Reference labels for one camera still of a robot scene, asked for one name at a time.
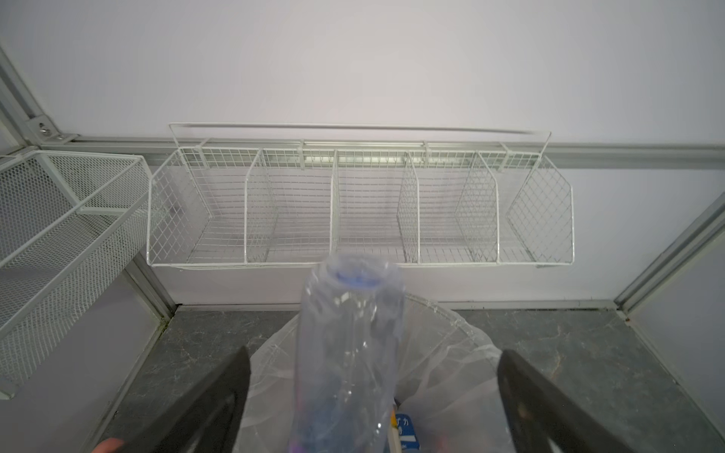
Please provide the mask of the long clear crushed bottle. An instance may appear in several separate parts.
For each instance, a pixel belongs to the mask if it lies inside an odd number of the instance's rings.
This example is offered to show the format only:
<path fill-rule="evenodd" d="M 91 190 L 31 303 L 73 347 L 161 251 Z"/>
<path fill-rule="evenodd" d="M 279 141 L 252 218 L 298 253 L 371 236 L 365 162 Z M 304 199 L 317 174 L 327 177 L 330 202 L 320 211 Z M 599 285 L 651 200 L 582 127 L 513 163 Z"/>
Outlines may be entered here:
<path fill-rule="evenodd" d="M 296 328 L 291 452 L 381 452 L 404 325 L 400 268 L 333 254 L 313 268 Z"/>

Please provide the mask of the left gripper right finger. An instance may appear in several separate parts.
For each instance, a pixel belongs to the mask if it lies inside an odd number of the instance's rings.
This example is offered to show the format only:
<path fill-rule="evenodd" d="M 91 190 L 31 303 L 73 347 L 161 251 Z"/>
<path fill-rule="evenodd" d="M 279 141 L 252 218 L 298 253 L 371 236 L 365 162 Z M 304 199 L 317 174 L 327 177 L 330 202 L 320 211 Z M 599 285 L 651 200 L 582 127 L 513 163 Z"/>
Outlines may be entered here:
<path fill-rule="evenodd" d="M 517 452 L 631 452 L 512 349 L 502 351 L 498 390 Z"/>

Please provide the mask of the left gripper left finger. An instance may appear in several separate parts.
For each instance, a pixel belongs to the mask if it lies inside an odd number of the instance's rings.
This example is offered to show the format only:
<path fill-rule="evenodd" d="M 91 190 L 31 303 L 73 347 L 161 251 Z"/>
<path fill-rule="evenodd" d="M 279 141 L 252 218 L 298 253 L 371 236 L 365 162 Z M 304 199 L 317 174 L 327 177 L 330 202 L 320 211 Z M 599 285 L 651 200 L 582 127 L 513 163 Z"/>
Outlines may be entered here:
<path fill-rule="evenodd" d="M 240 347 L 119 450 L 233 451 L 247 403 L 250 377 L 248 350 Z"/>

